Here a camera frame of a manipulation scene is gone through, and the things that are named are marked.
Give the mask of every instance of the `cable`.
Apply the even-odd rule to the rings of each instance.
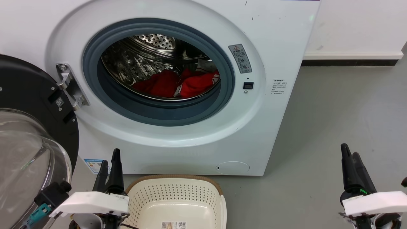
[[[137,227],[133,227],[133,226],[130,226],[130,225],[127,225],[124,223],[120,224],[120,226],[125,226],[125,227],[131,228],[131,229],[138,229]]]

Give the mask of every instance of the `stainless steel drum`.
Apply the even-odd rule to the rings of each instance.
[[[174,71],[179,76],[186,68],[195,71],[199,59],[209,58],[193,45],[162,34],[127,37],[109,46],[101,56],[103,65],[115,81],[141,96],[164,101],[190,100],[206,94],[213,87],[186,99],[157,97],[131,86],[163,70]]]

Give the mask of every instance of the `label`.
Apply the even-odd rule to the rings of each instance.
[[[242,44],[235,44],[229,46],[230,51],[233,54],[234,60],[236,60],[240,73],[251,73],[252,66],[250,65],[249,58],[246,55],[245,49]]]
[[[84,159],[85,163],[88,165],[88,167],[90,168],[90,170],[92,170],[92,172],[94,174],[98,174],[101,166],[102,166],[102,162],[103,160],[98,160],[98,159]],[[110,173],[110,167],[107,167],[107,173]]]
[[[162,222],[161,229],[186,229],[186,222]]]
[[[55,101],[55,103],[58,105],[59,108],[62,107],[62,105],[64,104],[64,102],[63,102],[63,100],[62,100],[61,97],[59,97],[59,98]]]
[[[287,88],[287,82],[283,79],[273,79],[273,87],[271,88],[271,93],[273,95],[284,94]]]
[[[117,197],[119,199],[125,200],[127,203],[129,202],[130,198],[128,196],[123,196],[123,195],[117,195],[117,194],[110,194],[111,196]]]

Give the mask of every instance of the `door hinge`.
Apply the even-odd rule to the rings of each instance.
[[[75,76],[69,65],[67,63],[57,64],[57,72],[61,80],[57,85],[68,96],[73,110],[79,110],[81,106],[89,106],[88,100],[85,98],[79,84],[76,82]]]

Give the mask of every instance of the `baseboard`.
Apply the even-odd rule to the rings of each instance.
[[[403,53],[305,53],[304,58],[309,59],[401,59]]]
[[[398,59],[305,59],[301,67],[395,66]]]
[[[403,53],[380,54],[319,54],[306,53],[301,66],[394,66],[403,57]]]

